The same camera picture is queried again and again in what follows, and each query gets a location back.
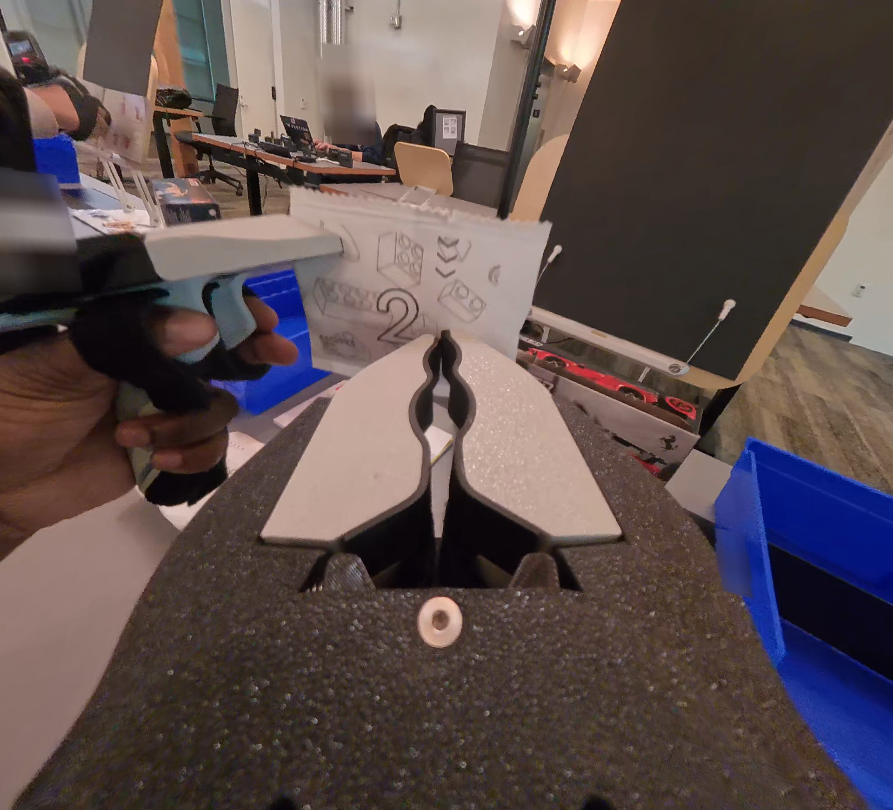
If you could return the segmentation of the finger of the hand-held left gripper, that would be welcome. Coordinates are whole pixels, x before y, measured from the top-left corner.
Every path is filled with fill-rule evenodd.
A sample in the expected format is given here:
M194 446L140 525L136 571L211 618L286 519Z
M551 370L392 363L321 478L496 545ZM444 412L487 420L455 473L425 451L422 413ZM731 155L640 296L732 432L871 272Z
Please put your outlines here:
M338 256L341 237L290 215L260 215L156 229L143 241L162 280L249 272Z

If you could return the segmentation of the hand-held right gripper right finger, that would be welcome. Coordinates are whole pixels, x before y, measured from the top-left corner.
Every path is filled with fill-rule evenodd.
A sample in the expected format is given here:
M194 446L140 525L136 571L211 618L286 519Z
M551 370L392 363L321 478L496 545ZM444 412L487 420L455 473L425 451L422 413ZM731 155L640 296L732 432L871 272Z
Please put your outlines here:
M439 555L447 586L579 586L564 551L622 530L551 394L480 339L444 332L456 428Z

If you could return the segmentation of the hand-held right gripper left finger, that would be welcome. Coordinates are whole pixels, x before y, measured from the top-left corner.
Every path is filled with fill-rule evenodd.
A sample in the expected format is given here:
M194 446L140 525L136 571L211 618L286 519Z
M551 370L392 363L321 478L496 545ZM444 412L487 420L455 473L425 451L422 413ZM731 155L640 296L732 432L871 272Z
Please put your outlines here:
M361 559L380 586L427 586L436 569L431 513L433 389L439 339L422 335L334 394L260 538Z

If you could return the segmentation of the printed paper bag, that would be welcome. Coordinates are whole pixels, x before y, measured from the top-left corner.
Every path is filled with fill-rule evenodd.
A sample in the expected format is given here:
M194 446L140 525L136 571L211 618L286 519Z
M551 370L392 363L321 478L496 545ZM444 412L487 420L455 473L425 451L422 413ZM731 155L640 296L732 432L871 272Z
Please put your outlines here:
M341 240L296 266L315 369L352 376L443 332L513 360L552 225L294 188L289 213Z

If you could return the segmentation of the person's left hand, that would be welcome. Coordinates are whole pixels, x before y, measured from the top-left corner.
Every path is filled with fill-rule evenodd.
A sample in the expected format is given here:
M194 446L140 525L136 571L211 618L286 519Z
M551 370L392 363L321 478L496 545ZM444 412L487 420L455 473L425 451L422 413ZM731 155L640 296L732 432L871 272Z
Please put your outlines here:
M56 330L1 361L1 559L44 528L133 490L128 450L154 468L210 470L225 457L239 405L212 388L204 411L115 413L118 384L92 369Z

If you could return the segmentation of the dark toy box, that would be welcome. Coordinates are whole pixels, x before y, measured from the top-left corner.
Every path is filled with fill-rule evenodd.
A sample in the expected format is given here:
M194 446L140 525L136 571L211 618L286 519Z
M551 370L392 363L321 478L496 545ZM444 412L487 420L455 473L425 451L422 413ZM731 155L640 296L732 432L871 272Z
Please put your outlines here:
M154 201L167 227L221 219L220 205L199 179L150 179Z

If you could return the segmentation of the small blue storage bin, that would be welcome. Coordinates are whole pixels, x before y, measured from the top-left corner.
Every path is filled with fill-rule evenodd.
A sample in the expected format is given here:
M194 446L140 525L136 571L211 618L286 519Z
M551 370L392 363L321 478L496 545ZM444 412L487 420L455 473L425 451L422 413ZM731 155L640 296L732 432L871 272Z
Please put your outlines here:
M82 184L73 139L66 133L32 141L36 172L57 180L63 190L79 188Z

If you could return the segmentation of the red car toy box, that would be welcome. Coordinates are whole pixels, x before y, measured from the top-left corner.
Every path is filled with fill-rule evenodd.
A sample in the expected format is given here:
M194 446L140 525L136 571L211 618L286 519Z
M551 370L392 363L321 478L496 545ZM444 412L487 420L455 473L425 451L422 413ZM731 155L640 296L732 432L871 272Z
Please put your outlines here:
M560 332L550 337L531 320L517 362L664 481L698 443L701 392L662 373L641 377L642 365Z

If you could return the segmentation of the white sheet stand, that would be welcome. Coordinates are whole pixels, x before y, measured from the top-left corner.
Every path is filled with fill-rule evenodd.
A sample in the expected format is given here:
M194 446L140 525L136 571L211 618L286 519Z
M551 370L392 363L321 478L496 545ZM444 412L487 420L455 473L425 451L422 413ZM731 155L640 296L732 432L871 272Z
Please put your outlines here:
M117 154L101 151L97 154L97 157L113 187L114 194L120 202L121 209L125 213L133 213L137 210L136 204L129 200L130 195L125 186L124 175L128 175L133 183L136 196L141 200L143 209L147 213L150 227L164 228L165 222L161 207L154 200L142 171Z

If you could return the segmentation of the row of black devices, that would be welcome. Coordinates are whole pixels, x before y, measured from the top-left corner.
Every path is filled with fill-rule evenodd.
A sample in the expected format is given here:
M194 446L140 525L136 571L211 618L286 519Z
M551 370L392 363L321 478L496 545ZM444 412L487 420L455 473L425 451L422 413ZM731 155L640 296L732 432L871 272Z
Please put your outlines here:
M288 135L274 138L273 136L263 137L260 132L253 132L247 136L247 146L300 165L320 166L329 170L333 168L353 169L353 157L350 151L343 157L331 159L322 156L312 142L299 145Z

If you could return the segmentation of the wooden desk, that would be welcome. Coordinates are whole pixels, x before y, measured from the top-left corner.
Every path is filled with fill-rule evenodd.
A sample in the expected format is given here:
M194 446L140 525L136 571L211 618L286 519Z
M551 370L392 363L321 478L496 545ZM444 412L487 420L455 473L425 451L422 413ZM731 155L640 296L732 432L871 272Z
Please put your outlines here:
M193 146L198 153L215 161L246 172L246 193L251 216L263 213L260 177L275 179L289 186L309 186L318 189L323 178L363 178L382 181L396 175L394 169L359 163L341 166L328 159L304 162L298 157L279 156L261 146L237 138L193 132L177 132L176 138L184 145Z

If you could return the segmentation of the black office chair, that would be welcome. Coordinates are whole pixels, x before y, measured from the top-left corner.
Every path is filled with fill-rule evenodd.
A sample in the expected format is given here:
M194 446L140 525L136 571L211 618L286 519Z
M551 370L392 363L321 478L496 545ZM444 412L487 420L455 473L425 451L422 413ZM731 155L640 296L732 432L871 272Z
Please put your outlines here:
M236 120L239 105L240 93L238 89L219 83L216 85L213 109L210 115L212 134L225 138L238 136ZM219 171L211 153L205 153L204 156L207 159L207 168L197 174L201 182L209 185L225 184L235 191L238 198L243 197L244 188L241 181Z

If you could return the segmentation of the instruction sheet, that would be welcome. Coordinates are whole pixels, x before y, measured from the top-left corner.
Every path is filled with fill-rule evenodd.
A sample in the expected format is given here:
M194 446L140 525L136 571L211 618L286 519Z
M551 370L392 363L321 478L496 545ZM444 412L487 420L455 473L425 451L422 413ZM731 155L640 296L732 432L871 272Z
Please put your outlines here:
M147 159L151 135L153 102L140 95L124 93L85 82L89 94L99 103L95 128L85 141L130 166L141 168Z

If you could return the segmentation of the white board pin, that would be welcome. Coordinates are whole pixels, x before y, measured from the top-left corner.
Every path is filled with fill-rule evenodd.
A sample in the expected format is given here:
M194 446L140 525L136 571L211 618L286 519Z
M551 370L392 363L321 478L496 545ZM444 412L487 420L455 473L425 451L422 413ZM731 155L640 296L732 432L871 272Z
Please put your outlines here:
M694 362L694 358L705 347L705 345L708 343L710 337L713 336L713 334L717 331L717 329L720 327L720 325L727 319L727 317L730 315L730 313L736 307L736 304L737 304L737 301L735 299L726 299L723 302L720 312L718 313L713 325L707 331L706 335L700 340L700 342L698 343L698 346L695 348L695 350L692 352L692 354L686 359L686 365L691 365Z
M547 258L546 258L545 262L542 264L540 271L538 273L537 279L534 283L534 298L536 296L537 289L539 288L543 277L547 273L548 269L551 268L554 261L562 253L562 251L563 251L563 246L561 244L555 244L553 246L553 248L550 250L550 252L548 253Z

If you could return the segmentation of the beige chair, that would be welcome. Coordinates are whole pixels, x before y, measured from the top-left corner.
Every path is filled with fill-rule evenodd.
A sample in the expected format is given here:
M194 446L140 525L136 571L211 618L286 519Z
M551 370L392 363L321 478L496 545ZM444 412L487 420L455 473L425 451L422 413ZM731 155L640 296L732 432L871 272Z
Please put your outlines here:
M445 198L452 196L452 159L444 150L398 141L394 146L394 157L402 185L427 189Z

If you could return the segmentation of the black jacket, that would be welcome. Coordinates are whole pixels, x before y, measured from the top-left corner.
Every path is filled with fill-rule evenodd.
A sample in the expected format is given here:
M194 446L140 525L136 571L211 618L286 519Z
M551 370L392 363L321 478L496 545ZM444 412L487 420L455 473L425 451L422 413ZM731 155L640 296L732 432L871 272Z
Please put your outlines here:
M436 111L437 107L435 105L427 106L421 121L415 128L401 124L393 124L388 127L382 138L381 164L384 167L395 171L398 170L395 153L395 146L398 142L418 146L434 146Z

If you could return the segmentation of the black monitor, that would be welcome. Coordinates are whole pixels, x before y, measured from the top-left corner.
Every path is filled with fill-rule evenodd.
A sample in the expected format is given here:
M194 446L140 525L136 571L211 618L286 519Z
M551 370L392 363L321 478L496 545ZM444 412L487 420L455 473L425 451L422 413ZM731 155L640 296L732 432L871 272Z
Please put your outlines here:
M432 115L432 146L453 158L458 144L464 142L464 110L434 108Z

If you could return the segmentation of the grey board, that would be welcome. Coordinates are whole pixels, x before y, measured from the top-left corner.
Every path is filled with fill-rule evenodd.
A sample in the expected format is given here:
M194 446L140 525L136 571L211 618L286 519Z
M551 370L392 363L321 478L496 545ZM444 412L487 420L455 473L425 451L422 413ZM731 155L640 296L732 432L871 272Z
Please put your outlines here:
M163 0L93 0L82 77L108 90L147 95Z

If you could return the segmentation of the large blue storage bin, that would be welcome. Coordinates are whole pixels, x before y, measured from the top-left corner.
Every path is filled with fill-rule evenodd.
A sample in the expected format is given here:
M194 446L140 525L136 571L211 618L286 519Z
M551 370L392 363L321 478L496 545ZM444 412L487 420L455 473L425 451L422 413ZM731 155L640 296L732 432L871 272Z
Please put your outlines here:
M813 735L892 807L892 497L750 438L715 501L741 597Z

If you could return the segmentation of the black pole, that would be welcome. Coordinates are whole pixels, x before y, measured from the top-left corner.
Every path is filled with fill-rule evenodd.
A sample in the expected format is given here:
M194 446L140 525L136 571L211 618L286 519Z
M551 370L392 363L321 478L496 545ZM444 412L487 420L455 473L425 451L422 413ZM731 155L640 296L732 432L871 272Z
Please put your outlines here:
M506 220L511 211L513 193L520 171L522 152L530 124L534 97L539 86L556 1L540 0L537 19L533 24L530 52L520 88L506 170L497 205L497 218L500 220Z

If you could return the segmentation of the large black board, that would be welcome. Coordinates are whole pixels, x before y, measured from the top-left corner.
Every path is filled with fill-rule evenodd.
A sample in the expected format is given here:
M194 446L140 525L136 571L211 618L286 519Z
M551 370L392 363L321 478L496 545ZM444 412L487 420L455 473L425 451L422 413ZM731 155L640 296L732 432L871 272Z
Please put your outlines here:
M891 126L892 0L621 0L542 217L533 306L736 383Z

